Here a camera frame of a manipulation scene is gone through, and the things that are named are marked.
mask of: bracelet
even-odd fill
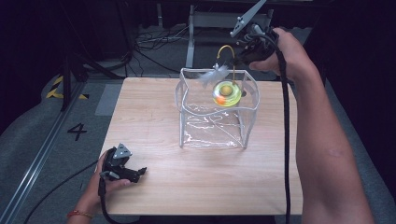
[[[73,210],[67,214],[67,218],[70,218],[72,216],[84,216],[84,217],[88,217],[88,218],[93,218],[92,214],[80,212],[78,210]]]

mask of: hand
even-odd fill
[[[306,69],[316,69],[304,47],[291,33],[280,28],[275,28],[274,31],[279,34],[277,44],[287,62],[288,79],[295,81],[299,76],[306,74]],[[252,62],[249,67],[252,70],[274,71],[280,75],[278,60],[274,53],[265,61]]]
[[[95,173],[92,175],[91,180],[85,189],[84,194],[78,201],[76,205],[76,210],[94,213],[95,206],[100,203],[100,197],[98,196],[98,188],[99,188],[99,179],[100,173],[102,172],[102,165],[105,160],[105,156],[107,151],[102,154],[97,165]],[[106,196],[108,196],[112,191],[116,189],[120,189],[122,187],[128,186],[131,184],[131,181],[128,179],[114,180],[109,181],[106,180]]]

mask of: wire frame cube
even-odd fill
[[[257,116],[260,92],[256,80],[246,70],[229,70],[225,79],[233,80],[242,92],[233,106],[215,103],[213,90],[199,79],[212,69],[180,70],[175,101],[180,113],[180,147],[248,147],[248,138]]]

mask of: finger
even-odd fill
[[[111,192],[116,189],[120,189],[125,186],[131,185],[131,181],[128,179],[113,180],[106,182],[106,191]]]
[[[274,31],[275,33],[279,34],[279,35],[282,35],[282,34],[285,34],[285,33],[286,33],[286,31],[285,31],[284,29],[279,28],[279,27],[274,28],[273,31]]]
[[[102,156],[100,156],[100,158],[99,158],[99,160],[98,160],[98,162],[96,164],[95,172],[102,172],[102,165],[103,165],[103,162],[105,161],[105,157],[106,157],[107,152],[108,152],[108,150],[105,151],[102,154]]]
[[[272,54],[264,61],[250,63],[249,68],[252,70],[270,71],[276,69],[276,62],[276,56]]]

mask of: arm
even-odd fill
[[[304,205],[303,223],[374,223],[353,151],[323,87],[318,69],[290,33],[275,29],[297,90],[296,160]],[[279,74],[273,54],[250,64]]]
[[[100,206],[100,197],[98,196],[99,179],[100,173],[102,172],[102,164],[105,160],[106,152],[100,157],[95,173],[92,175],[88,187],[85,189],[84,194],[78,200],[74,210],[80,213],[93,215]],[[122,188],[124,186],[130,185],[131,182],[127,179],[108,181],[106,180],[106,192],[107,194],[115,189]],[[67,220],[67,224],[88,224],[91,222],[91,218],[85,215],[71,216]]]

